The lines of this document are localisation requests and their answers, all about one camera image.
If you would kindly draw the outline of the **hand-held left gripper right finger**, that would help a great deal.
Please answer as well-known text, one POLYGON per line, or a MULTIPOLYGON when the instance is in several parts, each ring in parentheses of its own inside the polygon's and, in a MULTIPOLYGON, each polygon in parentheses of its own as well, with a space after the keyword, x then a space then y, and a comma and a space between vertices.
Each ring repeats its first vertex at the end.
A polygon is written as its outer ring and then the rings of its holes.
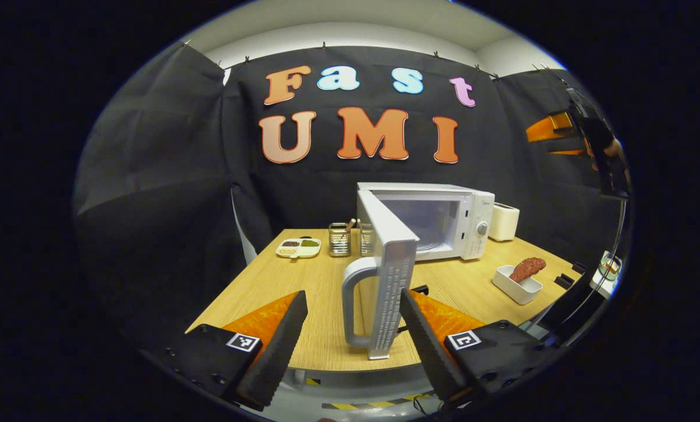
POLYGON ((508 320, 485 324, 413 290, 401 291, 399 311, 433 392, 446 405, 501 396, 558 356, 556 345, 508 320))

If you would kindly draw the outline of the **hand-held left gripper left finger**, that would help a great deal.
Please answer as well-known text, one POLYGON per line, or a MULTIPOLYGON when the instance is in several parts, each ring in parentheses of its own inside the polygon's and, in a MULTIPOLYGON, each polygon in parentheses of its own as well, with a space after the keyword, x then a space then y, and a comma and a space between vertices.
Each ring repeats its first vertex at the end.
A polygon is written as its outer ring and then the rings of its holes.
POLYGON ((271 404, 309 313, 304 290, 219 328, 200 324, 162 348, 162 366, 221 400, 271 404))

